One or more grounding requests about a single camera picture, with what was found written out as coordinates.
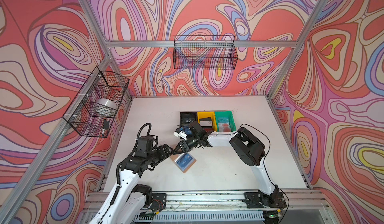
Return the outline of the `tan leather card holder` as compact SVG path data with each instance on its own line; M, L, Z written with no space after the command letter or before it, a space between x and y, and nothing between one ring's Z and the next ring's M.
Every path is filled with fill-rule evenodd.
M183 172L186 173L192 165L196 163L196 159L189 153L172 155L171 160Z

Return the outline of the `blue VIP credit card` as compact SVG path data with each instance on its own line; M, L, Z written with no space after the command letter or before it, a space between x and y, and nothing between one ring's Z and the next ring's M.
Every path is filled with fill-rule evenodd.
M176 164L181 169L186 169L195 159L188 153L183 154L180 158L177 159Z

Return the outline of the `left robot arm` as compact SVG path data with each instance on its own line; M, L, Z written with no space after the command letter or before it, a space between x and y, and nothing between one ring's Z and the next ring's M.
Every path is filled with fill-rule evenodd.
M152 124L144 124L138 131L129 155L116 166L116 183L91 224L130 224L142 209L151 207L152 188L140 185L145 171L169 158L173 149L159 145L159 137L151 134Z

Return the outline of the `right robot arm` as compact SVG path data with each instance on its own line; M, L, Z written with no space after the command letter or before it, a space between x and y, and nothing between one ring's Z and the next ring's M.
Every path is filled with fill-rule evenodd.
M264 143L245 127L234 132L207 132L201 125L193 121L188 135L184 128L174 131L174 136L181 140L173 150L174 155L183 155L197 148L231 147L240 160L251 170L259 183L256 196L246 201L248 207L265 207L284 209L288 206L284 192L274 184L268 174L265 158L269 152L265 151Z

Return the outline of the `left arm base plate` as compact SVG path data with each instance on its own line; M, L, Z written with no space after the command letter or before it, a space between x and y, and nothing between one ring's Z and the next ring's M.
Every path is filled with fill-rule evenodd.
M166 208L167 194L166 193L154 193L154 194L142 194L144 196L144 205L141 210L161 211Z

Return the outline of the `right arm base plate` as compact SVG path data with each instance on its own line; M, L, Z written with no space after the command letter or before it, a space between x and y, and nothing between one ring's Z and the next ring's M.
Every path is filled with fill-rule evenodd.
M286 199L282 192L272 193L270 196L261 192L244 193L242 200L249 209L272 208L284 209L287 207Z

